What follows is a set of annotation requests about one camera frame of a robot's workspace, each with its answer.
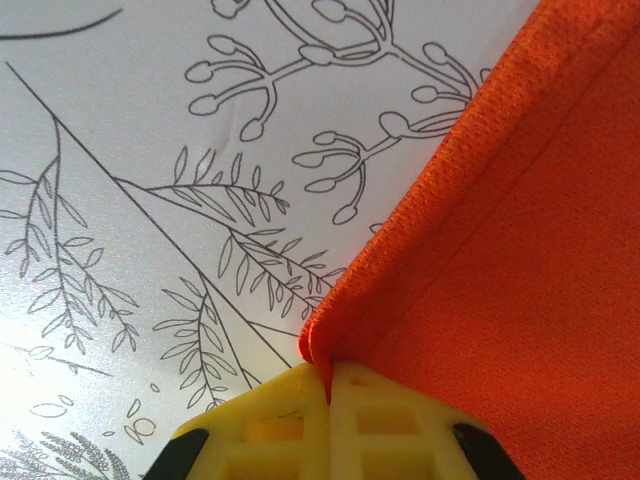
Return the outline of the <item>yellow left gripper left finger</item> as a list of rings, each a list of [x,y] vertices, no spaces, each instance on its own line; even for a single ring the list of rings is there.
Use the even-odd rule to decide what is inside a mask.
[[[181,425],[146,479],[327,479],[329,407],[316,369],[294,367]]]

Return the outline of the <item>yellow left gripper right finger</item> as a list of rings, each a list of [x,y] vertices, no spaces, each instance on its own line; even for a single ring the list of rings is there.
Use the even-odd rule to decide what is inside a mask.
[[[332,479],[525,477],[482,421],[356,363],[334,365],[329,433]]]

